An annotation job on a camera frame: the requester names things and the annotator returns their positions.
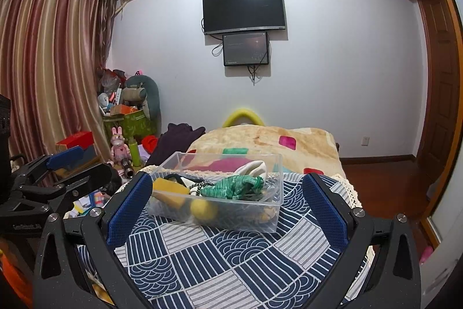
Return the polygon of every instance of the cable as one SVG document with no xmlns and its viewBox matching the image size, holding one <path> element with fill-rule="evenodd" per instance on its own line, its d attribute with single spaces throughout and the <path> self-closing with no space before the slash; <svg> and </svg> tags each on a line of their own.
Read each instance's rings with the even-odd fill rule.
<svg viewBox="0 0 463 309">
<path fill-rule="evenodd" d="M 204 18 L 201 19 L 201 29 L 202 29 L 202 31 L 204 33 Z M 214 36 L 213 34 L 208 34 L 208 36 L 213 37 L 216 40 L 221 40 L 222 41 L 222 38 L 218 38 L 218 37 Z"/>
<path fill-rule="evenodd" d="M 248 68 L 249 74 L 251 75 L 251 80 L 252 80 L 253 85 L 256 85 L 256 71 L 257 71 L 258 68 L 261 66 L 262 61 L 263 61 L 263 59 L 265 58 L 266 55 L 268 55 L 268 57 L 269 57 L 269 62 L 270 62 L 270 52 L 271 52 L 271 48 L 270 48 L 270 40 L 269 40 L 269 44 L 268 44 L 268 46 L 267 46 L 267 51 L 266 51 L 265 54 L 262 56 L 260 62 L 259 62 L 257 65 L 247 65 L 247 66 L 246 66 L 246 67 Z"/>
<path fill-rule="evenodd" d="M 221 49 L 218 51 L 218 53 L 214 53 L 214 50 L 220 47 Z M 219 55 L 222 54 L 222 51 L 224 50 L 224 44 L 218 44 L 214 49 L 212 49 L 211 53 L 214 57 L 218 57 Z"/>
</svg>

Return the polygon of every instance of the green storage box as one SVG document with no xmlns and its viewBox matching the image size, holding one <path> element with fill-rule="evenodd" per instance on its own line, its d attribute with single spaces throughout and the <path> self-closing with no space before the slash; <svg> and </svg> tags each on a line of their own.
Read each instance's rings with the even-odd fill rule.
<svg viewBox="0 0 463 309">
<path fill-rule="evenodd" d="M 138 143 L 140 143 L 145 136 L 156 134 L 156 127 L 153 122 L 147 119 L 143 110 L 126 115 L 117 114 L 115 116 L 104 116 L 103 125 L 110 145 L 111 136 L 113 136 L 113 127 L 122 127 L 122 135 L 126 141 L 134 137 Z"/>
</svg>

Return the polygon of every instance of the red box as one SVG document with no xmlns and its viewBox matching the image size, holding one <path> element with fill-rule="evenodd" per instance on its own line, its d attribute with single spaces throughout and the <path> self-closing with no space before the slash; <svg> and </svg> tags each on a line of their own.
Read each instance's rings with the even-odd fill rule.
<svg viewBox="0 0 463 309">
<path fill-rule="evenodd" d="M 93 134 L 91 131 L 81 131 L 69 136 L 66 139 L 56 143 L 56 151 L 61 152 L 69 148 L 80 146 L 87 149 L 93 144 Z"/>
</svg>

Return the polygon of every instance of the blue patterned bedsheet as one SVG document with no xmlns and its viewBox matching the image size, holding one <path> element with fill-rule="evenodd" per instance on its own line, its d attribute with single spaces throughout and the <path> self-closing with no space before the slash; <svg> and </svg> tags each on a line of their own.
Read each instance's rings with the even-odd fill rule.
<svg viewBox="0 0 463 309">
<path fill-rule="evenodd" d="M 347 200 L 341 183 L 321 177 Z M 276 233 L 227 231 L 143 211 L 116 255 L 155 307 L 298 308 L 339 255 L 312 216 L 301 181 L 300 174 L 284 175 Z M 85 247 L 79 251 L 96 276 Z M 368 269 L 365 257 L 343 303 L 357 296 Z"/>
</svg>

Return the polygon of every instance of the bed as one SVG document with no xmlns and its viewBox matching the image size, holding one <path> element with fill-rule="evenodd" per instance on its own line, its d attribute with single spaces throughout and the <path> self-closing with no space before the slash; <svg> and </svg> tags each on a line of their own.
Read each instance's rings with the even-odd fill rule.
<svg viewBox="0 0 463 309">
<path fill-rule="evenodd" d="M 137 287 L 161 308 L 302 306 L 339 255 L 303 198 L 300 182 L 304 169 L 323 171 L 321 177 L 333 192 L 350 207 L 361 206 L 346 180 L 333 136 L 315 128 L 241 125 L 203 135 L 190 151 L 282 154 L 284 203 L 277 231 L 222 230 L 143 211 L 126 244 L 115 250 Z M 144 171 L 152 173 L 155 168 Z M 80 253 L 87 271 L 98 281 L 85 247 L 80 247 Z M 358 294 L 373 256 L 370 247 L 344 302 Z"/>
</svg>

